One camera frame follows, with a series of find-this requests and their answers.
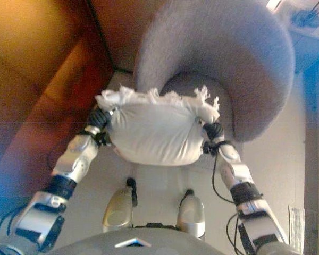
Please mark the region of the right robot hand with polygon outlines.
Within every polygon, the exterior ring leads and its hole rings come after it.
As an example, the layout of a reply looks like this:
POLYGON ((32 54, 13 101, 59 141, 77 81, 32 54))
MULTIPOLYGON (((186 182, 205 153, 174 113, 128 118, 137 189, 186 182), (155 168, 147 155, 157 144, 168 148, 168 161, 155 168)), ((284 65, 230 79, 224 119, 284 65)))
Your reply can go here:
POLYGON ((224 131, 220 122, 205 123, 203 129, 210 141, 223 141, 224 131))

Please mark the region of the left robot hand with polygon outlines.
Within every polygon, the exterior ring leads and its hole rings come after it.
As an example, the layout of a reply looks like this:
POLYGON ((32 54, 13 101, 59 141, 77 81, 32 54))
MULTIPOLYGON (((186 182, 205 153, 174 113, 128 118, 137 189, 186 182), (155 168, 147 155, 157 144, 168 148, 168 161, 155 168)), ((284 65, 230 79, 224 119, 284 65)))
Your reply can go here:
POLYGON ((91 111, 88 123, 100 130, 104 130, 104 128, 110 123, 113 114, 114 110, 104 111, 97 106, 91 111))

